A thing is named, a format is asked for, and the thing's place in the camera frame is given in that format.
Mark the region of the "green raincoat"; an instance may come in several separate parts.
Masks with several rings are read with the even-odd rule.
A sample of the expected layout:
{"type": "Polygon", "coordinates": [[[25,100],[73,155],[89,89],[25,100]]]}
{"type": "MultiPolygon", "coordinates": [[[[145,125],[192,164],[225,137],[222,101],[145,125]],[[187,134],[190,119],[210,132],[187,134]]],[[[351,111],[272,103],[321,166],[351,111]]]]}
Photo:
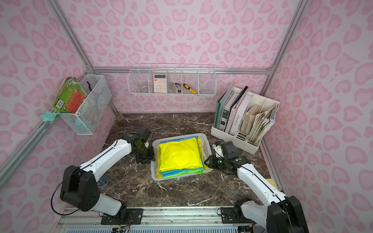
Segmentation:
{"type": "Polygon", "coordinates": [[[162,176],[164,179],[171,179],[171,178],[177,178],[177,177],[186,177],[186,176],[192,176],[192,175],[198,175],[198,174],[202,174],[203,171],[202,170],[189,170],[189,171],[183,171],[183,172],[179,172],[179,173],[163,173],[162,176]]]}

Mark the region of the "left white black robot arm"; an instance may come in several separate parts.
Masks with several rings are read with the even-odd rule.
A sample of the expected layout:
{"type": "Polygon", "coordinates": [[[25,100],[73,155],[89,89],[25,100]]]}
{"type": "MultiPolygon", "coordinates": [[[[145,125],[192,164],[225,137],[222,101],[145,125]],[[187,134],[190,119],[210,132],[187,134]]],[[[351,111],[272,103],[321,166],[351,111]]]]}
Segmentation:
{"type": "Polygon", "coordinates": [[[102,194],[97,182],[127,155],[134,154],[137,163],[150,163],[154,158],[153,147],[149,145],[151,136],[149,129],[141,127],[133,134],[122,135],[87,162],[66,168],[61,183],[60,200],[84,212],[96,211],[109,216],[123,215],[125,204],[102,194]]]}

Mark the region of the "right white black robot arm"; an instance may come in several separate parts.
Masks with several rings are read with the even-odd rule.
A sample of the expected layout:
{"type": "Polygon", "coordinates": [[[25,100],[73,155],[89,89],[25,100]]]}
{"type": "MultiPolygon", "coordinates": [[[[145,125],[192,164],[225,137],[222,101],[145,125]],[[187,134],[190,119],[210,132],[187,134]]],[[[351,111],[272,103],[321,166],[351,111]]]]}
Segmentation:
{"type": "Polygon", "coordinates": [[[205,160],[214,170],[229,171],[246,183],[260,199],[256,204],[248,198],[235,202],[233,207],[220,209],[222,222],[255,223],[267,233],[307,233],[309,228],[300,201],[288,197],[271,185],[251,161],[241,157],[233,142],[218,139],[214,144],[215,155],[205,160]]]}

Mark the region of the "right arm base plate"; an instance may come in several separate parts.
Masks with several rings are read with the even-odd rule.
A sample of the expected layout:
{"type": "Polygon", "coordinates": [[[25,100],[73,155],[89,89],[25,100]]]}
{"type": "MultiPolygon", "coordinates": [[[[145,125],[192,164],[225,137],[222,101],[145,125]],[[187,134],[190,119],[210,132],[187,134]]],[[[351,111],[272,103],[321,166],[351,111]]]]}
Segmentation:
{"type": "Polygon", "coordinates": [[[238,206],[233,207],[219,207],[217,209],[217,214],[221,217],[221,221],[223,224],[234,224],[234,223],[251,223],[256,224],[256,222],[252,221],[244,217],[241,209],[238,206]]]}

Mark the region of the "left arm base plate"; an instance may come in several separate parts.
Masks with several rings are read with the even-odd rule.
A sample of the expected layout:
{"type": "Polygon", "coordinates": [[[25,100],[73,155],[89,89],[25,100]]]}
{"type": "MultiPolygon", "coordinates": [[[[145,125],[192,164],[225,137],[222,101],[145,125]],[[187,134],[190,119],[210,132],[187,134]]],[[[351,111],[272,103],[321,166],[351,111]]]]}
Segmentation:
{"type": "Polygon", "coordinates": [[[101,220],[101,225],[140,225],[144,209],[142,208],[121,208],[114,215],[104,214],[101,220]]]}

